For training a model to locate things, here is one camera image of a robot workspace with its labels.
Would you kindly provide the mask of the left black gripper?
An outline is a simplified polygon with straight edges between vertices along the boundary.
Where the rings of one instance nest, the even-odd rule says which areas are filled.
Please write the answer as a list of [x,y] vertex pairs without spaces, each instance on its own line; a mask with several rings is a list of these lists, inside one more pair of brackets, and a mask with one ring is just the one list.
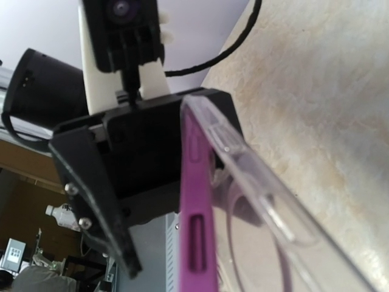
[[179,208],[184,92],[59,124],[49,149],[86,244],[129,278],[142,266],[126,225]]

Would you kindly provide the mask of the purple-edged black-screen phone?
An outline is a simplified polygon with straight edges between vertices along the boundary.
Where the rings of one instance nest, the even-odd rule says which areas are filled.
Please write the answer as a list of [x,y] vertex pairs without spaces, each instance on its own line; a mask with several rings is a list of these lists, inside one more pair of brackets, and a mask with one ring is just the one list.
[[181,112],[179,291],[218,291],[212,148],[188,105]]

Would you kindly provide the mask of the clear magsafe phone case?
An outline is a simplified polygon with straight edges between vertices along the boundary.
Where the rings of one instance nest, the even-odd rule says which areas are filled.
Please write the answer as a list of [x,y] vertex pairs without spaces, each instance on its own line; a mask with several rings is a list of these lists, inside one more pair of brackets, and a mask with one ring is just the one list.
[[218,291],[373,291],[206,97],[186,96],[213,152]]

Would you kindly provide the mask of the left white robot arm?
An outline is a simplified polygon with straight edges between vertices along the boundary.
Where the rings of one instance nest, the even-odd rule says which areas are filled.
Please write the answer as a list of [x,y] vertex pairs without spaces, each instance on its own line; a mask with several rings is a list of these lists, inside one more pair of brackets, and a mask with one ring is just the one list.
[[112,256],[129,277],[142,266],[131,226],[175,212],[181,178],[180,107],[184,93],[140,97],[140,68],[159,61],[154,53],[116,57],[125,95],[104,87],[98,96],[115,105],[87,109],[81,70],[33,49],[20,59],[5,96],[2,122],[14,133],[12,117],[53,131],[46,141],[26,141],[51,153],[61,182],[71,188],[77,219],[87,219],[88,244]]

